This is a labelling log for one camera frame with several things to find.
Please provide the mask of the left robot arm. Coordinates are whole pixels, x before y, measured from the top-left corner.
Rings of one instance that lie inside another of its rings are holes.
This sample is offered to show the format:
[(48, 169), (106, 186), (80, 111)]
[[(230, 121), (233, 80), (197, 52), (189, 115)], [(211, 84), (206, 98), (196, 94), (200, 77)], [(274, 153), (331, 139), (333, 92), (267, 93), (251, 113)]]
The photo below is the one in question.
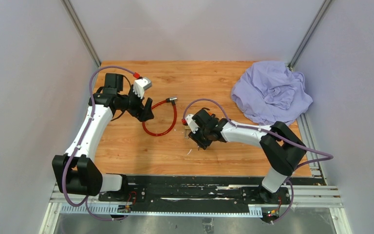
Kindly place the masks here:
[(140, 122), (154, 118), (152, 99), (144, 98), (152, 87), (148, 78), (139, 78), (122, 95), (124, 75), (107, 73), (104, 86), (89, 99), (84, 122), (70, 147), (63, 155), (56, 155), (52, 167), (59, 190), (64, 194), (95, 196), (110, 192), (117, 201), (130, 195), (126, 176), (102, 174), (94, 163), (95, 153), (107, 125), (116, 111), (128, 112)]

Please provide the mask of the brass padlock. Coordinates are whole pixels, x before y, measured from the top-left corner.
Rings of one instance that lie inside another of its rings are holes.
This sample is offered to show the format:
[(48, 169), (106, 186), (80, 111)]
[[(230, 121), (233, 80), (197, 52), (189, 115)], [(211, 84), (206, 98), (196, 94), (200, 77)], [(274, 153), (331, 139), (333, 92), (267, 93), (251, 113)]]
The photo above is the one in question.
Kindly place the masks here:
[(189, 139), (189, 133), (191, 132), (191, 129), (190, 129), (189, 126), (184, 126), (184, 129), (185, 129), (184, 137), (185, 137), (185, 139)]

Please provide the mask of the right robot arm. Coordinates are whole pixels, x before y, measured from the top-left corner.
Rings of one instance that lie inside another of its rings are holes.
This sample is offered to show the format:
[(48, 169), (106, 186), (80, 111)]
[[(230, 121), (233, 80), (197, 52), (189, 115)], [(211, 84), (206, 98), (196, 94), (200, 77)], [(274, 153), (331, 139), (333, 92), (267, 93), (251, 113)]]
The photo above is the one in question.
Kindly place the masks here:
[(187, 115), (183, 124), (190, 128), (188, 137), (204, 150), (216, 141), (261, 148), (270, 163), (259, 189), (259, 197), (265, 203), (277, 199), (279, 188), (293, 174), (307, 152), (304, 143), (280, 121), (267, 126), (249, 125), (217, 118), (207, 109), (201, 109), (194, 115)]

